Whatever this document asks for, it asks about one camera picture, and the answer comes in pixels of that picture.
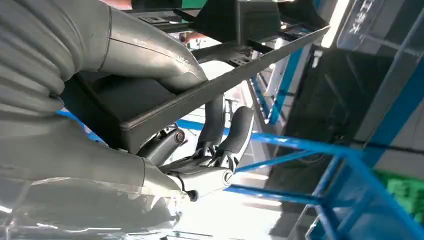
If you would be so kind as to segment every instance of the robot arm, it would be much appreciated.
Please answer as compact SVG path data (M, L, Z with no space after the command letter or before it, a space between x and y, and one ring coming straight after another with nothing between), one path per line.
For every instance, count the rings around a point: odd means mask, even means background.
M82 70L154 78L182 93L208 80L182 43L98 0L2 0L0 28L2 164L27 171L17 176L26 179L131 186L153 181L148 176L163 179L157 170L143 174L151 167L140 158L87 141L75 122L56 114L64 107L58 95ZM223 109L222 96L206 105L198 150L221 142ZM169 179L158 181L177 189Z

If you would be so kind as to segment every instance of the blue metal frame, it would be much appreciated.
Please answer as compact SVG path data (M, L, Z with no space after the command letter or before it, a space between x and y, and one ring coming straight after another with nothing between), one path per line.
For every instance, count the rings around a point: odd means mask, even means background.
M177 124L198 131L203 127L201 123L186 120L179 120ZM303 151L240 167L235 174L316 153L334 157L311 195L240 185L232 185L226 191L314 207L319 217L315 228L317 231L323 228L330 239L424 239L422 227L414 222L362 162L363 153L360 150L258 132L252 133L251 140ZM361 230L363 225L369 227ZM324 239L314 230L309 238Z
M285 68L284 75L282 76L277 95L275 96L274 103L269 111L268 119L270 124L276 124L278 117L281 115L284 101L286 100L287 93L289 92L290 85L292 84L293 77L295 76L296 69L298 68L303 50L304 49L301 48L293 52L288 58L287 67Z
M96 142L103 142L103 140L102 140L99 136L97 136L97 134L95 134L95 133L94 133L94 132L92 132L91 130L90 130L90 131L87 131L88 129L86 129L86 126L84 125L84 123L83 123L82 121L80 121L80 120L79 120L76 116L74 116L72 113L70 113L70 112L68 112L68 111L63 111L63 110L57 111L57 113L58 113L59 115L62 115L62 116L65 116L65 117L68 117L68 118L70 118L70 119L73 119L73 120L77 121L77 122L81 125L82 129L84 129L84 130L85 130L85 132L87 133L87 137L88 137L89 139L91 139L91 140L93 140L93 141L96 141Z
M268 118L270 114L270 109L268 108L267 101L265 100L264 94L261 91L261 88L258 85L258 75L250 78L251 85L253 87L254 93L256 94L257 101L261 107L262 116L264 119Z
M384 119L370 139L371 143L390 145L407 122L411 114L424 99L424 60L421 59L396 101L384 116ZM384 149L367 147L364 150L364 162L374 166L384 153Z

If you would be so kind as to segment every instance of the green object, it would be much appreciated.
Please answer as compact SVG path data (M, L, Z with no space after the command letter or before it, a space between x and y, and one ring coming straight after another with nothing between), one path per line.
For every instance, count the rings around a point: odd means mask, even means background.
M384 171L374 173L405 211L424 225L424 181Z
M182 0L182 8L202 8L203 5L205 5L206 1L207 0Z

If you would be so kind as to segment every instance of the robotic hand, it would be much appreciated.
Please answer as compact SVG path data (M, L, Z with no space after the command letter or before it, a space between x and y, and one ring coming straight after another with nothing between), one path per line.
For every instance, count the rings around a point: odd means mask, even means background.
M232 183L232 176L246 151L254 122L253 110L238 108L231 121L227 138L218 147L205 150L198 144L197 151L159 169L173 179L192 201Z

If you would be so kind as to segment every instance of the black panel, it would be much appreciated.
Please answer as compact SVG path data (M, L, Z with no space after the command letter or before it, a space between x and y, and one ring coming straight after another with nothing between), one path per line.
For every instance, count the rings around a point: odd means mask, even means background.
M288 122L281 135L325 143L348 144L387 72L392 59L343 50L324 52L316 68L306 64ZM277 156L292 153L280 147ZM332 157L315 154L271 169L267 189L310 194ZM283 202L285 213L298 213L305 205ZM313 210L306 214L314 215ZM282 214L271 231L286 237L292 216Z
M122 130L120 125L175 97L148 78L79 73L65 85L65 107L112 148L125 150L142 126Z
M245 41L275 36L281 26L277 4L272 1L208 0L190 27L224 43L237 39L238 25Z
M281 20L290 24L302 23L311 30L327 25L317 13L313 0L283 1L278 3Z

